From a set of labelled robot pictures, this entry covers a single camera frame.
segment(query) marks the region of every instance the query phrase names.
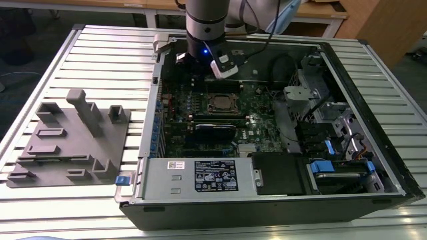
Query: white sticker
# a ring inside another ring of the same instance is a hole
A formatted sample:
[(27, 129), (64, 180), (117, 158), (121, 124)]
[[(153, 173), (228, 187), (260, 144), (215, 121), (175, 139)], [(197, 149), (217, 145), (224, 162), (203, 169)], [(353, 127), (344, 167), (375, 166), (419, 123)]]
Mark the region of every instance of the white sticker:
[(136, 7), (136, 8), (141, 8), (143, 7), (141, 4), (128, 4), (128, 3), (125, 3), (124, 6), (125, 7)]
[(340, 15), (331, 15), (331, 18), (333, 18), (333, 19), (344, 19), (347, 17), (345, 16), (340, 16)]
[(167, 162), (167, 169), (168, 170), (184, 170), (185, 169), (185, 162), (184, 161), (169, 161), (169, 162)]

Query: power supply label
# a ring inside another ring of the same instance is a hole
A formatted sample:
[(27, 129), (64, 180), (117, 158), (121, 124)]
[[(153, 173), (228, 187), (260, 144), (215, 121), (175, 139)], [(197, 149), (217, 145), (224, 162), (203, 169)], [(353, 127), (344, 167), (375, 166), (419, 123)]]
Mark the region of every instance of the power supply label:
[(199, 193), (239, 191), (235, 161), (196, 161), (193, 178)]

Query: barcode sticker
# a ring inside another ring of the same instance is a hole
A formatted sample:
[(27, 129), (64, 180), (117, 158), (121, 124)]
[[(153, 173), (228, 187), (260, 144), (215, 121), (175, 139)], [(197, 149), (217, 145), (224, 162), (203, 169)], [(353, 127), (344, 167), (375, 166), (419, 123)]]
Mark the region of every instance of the barcode sticker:
[(128, 4), (128, 3), (125, 3), (124, 6), (125, 6), (125, 7), (141, 8), (144, 5), (141, 5), (141, 4)]
[(169, 162), (167, 162), (167, 169), (168, 170), (184, 170), (185, 169), (185, 162), (184, 161), (169, 161)]

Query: aluminum slotted table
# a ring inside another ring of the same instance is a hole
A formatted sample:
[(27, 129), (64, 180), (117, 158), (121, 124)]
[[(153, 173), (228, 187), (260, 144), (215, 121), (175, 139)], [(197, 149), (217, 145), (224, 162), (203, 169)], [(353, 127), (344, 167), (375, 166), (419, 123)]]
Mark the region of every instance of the aluminum slotted table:
[[(132, 110), (120, 170), (135, 171), (156, 60), (153, 36), (185, 35), (180, 30), (84, 26), (72, 30), (44, 77), (0, 144), (0, 239), (49, 236), (64, 239), (414, 239), (427, 235), (427, 200), (382, 210), (349, 223), (139, 231), (119, 210), (117, 187), (7, 187), (17, 157), (37, 125), (40, 103), (69, 107), (69, 89), (84, 89), (99, 108), (121, 105)], [(251, 38), (267, 38), (255, 35)], [(356, 40), (284, 37), (331, 44), (402, 159), (427, 189), (427, 116), (368, 45)], [(131, 187), (120, 189), (132, 194)]]

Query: blue latch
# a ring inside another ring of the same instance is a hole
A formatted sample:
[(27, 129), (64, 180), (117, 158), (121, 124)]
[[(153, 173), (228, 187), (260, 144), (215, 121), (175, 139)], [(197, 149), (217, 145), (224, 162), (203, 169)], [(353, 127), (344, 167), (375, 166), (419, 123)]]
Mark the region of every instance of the blue latch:
[(129, 176), (117, 176), (115, 179), (116, 186), (131, 186), (131, 177)]
[(331, 141), (325, 140), (324, 143), (325, 143), (325, 146), (327, 146), (328, 154), (335, 155), (335, 150), (333, 150)]
[(366, 163), (366, 166), (367, 166), (368, 172), (370, 172), (370, 173), (374, 173), (374, 172), (375, 172), (374, 162), (368, 161), (368, 162)]
[(315, 161), (312, 164), (309, 164), (309, 167), (313, 174), (335, 172), (331, 161)]

